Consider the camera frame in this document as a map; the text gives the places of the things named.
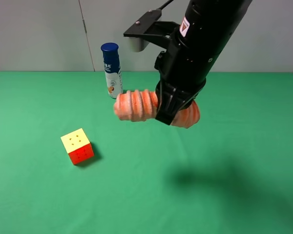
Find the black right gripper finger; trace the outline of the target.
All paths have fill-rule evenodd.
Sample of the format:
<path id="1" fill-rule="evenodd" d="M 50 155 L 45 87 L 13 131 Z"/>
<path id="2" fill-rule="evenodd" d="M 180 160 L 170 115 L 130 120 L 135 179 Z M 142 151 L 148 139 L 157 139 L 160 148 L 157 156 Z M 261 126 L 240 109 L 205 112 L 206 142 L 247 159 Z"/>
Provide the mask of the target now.
<path id="1" fill-rule="evenodd" d="M 158 107 L 155 119 L 170 125 L 180 110 L 190 106 L 198 93 L 189 93 L 177 88 L 156 88 Z"/>

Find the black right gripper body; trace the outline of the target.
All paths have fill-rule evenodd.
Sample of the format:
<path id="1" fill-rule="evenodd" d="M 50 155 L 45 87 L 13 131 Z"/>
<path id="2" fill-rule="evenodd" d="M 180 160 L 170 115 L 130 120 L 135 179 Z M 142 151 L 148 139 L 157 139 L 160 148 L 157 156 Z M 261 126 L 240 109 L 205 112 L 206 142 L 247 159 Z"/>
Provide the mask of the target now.
<path id="1" fill-rule="evenodd" d="M 170 34 L 165 51 L 155 61 L 160 73 L 156 94 L 161 102 L 191 102 L 206 84 L 203 60 L 182 41 L 179 28 Z"/>

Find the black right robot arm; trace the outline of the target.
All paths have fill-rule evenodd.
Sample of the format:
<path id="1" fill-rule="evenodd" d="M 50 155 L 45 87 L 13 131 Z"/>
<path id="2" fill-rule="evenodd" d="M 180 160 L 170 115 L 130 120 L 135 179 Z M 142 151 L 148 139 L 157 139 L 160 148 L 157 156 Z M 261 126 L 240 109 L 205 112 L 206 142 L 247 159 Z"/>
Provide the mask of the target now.
<path id="1" fill-rule="evenodd" d="M 189 2 L 182 24 L 155 62 L 160 73 L 156 120 L 170 125 L 180 110 L 190 106 L 250 4 L 249 0 Z"/>

